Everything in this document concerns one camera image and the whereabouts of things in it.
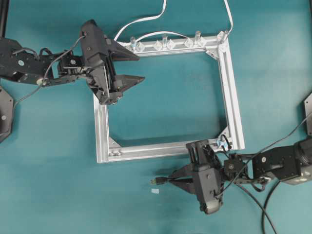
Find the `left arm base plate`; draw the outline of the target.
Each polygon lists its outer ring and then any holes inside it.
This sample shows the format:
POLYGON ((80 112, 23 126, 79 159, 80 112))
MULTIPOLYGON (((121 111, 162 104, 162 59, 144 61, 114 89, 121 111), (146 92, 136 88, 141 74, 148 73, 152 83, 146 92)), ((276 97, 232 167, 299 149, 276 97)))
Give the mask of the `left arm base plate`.
POLYGON ((9 93, 0 87, 0 142, 3 142, 12 129, 12 112, 14 100, 9 93))

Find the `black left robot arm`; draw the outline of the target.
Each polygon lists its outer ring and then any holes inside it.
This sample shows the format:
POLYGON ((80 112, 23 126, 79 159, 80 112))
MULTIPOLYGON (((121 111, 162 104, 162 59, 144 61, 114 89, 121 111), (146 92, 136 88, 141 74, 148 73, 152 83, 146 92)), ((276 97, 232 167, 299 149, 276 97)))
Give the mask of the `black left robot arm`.
POLYGON ((144 81, 144 77, 116 73, 115 61, 138 61, 139 57, 108 38, 93 19, 82 25, 77 43, 81 44, 81 56, 72 50, 53 54, 46 48, 36 53, 16 40, 1 38, 0 75, 43 87, 83 78, 100 105, 117 103, 126 90, 144 81))

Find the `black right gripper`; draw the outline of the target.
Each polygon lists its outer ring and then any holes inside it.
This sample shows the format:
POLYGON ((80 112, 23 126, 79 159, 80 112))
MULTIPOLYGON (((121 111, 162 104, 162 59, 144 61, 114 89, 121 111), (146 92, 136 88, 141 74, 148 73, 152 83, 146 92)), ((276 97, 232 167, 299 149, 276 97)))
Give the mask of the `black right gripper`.
POLYGON ((195 194, 200 210, 210 215, 217 212, 221 200, 221 162, 207 140, 186 144, 191 163, 173 171, 168 179, 174 186, 195 194))

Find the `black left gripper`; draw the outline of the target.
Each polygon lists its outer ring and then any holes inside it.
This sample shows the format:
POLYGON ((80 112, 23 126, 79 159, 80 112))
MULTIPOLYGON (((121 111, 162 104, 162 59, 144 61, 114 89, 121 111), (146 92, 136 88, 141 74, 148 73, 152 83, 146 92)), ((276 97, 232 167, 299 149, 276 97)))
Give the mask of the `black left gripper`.
POLYGON ((81 35, 86 82, 101 105, 117 103, 122 92, 145 80, 140 76, 116 75, 113 61, 139 61, 140 57, 108 38, 93 19, 82 25, 81 35))

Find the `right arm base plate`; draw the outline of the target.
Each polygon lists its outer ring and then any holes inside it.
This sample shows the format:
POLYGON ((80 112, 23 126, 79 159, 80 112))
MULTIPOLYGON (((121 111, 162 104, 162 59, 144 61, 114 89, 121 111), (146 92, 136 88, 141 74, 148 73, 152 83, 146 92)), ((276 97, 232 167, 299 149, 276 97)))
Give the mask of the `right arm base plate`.
POLYGON ((306 114, 306 129, 308 136, 312 136, 312 93, 310 93, 304 100, 305 114, 306 114))

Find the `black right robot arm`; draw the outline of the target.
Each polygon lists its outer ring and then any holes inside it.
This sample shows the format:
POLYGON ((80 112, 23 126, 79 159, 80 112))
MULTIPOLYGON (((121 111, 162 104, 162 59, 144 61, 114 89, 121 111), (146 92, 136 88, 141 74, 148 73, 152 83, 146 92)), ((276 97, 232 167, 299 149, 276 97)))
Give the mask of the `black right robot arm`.
POLYGON ((299 184, 304 170, 312 165, 311 138, 291 146, 275 147, 253 155, 231 154, 220 161, 207 141, 188 143, 190 163, 174 171, 165 180, 194 194, 205 214, 217 212, 223 204, 224 183, 261 184, 272 179, 299 184))

